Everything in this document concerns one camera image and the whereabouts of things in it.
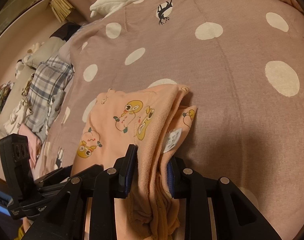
black deer print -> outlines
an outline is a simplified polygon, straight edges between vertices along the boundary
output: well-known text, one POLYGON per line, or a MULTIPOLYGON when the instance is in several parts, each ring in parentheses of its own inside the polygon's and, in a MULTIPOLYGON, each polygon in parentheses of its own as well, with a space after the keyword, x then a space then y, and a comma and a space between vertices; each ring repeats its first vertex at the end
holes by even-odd
POLYGON ((172 0, 170 2, 166 1, 166 6, 164 8, 162 8, 161 4, 158 6, 157 8, 157 12, 158 12, 158 17, 159 17, 159 25, 163 25, 165 24, 168 20, 170 20, 169 17, 164 17, 164 12, 169 9, 170 7, 172 7, 172 0))

gray cloth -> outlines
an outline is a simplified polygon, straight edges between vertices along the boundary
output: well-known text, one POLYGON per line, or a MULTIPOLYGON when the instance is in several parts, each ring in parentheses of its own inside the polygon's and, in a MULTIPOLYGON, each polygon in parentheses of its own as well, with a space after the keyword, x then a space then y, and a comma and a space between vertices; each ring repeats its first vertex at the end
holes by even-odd
POLYGON ((32 132, 34 132, 42 141, 42 144, 46 141, 51 125, 61 111, 64 95, 65 92, 59 89, 57 94, 52 96, 48 107, 43 111, 42 118, 36 123, 32 130, 32 132))

checkered cloth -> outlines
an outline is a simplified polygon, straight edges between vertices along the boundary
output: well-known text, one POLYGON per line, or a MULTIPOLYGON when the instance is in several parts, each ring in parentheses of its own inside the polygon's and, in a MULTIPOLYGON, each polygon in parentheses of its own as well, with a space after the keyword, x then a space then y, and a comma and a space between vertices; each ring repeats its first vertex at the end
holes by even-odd
POLYGON ((39 64, 27 95, 33 111, 25 121, 27 127, 33 130, 38 121, 44 119, 42 116, 47 115, 52 96, 64 90, 72 77, 72 66, 63 62, 57 54, 39 64))

clothing care label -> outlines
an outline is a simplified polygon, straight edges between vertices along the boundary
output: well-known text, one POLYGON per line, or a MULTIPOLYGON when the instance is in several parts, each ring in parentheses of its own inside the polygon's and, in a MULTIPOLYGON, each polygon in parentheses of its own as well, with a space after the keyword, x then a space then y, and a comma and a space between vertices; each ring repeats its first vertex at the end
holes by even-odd
POLYGON ((167 135, 164 137, 163 140, 163 144, 164 144, 163 153, 170 151, 176 146, 176 144, 180 139, 181 133, 182 133, 182 128, 167 133, 167 135))

bed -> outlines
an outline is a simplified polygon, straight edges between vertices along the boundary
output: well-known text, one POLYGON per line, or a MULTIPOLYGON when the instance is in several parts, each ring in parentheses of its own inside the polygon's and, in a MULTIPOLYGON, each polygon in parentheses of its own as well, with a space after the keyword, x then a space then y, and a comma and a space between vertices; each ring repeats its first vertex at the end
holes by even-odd
MULTIPOLYGON (((69 40, 66 61, 75 71, 73 84, 43 144, 39 175, 58 163, 74 163, 74 173, 84 167, 76 152, 88 114, 104 103, 97 101, 100 93, 184 84, 190 93, 182 104, 198 110, 176 156, 205 177, 230 178, 283 240, 294 239, 304 225, 304 14, 299 4, 98 0, 91 10, 105 18, 69 40)), ((179 221, 174 239, 184 238, 183 208, 179 221)), ((116 223, 117 230, 124 226, 118 216, 116 223)))

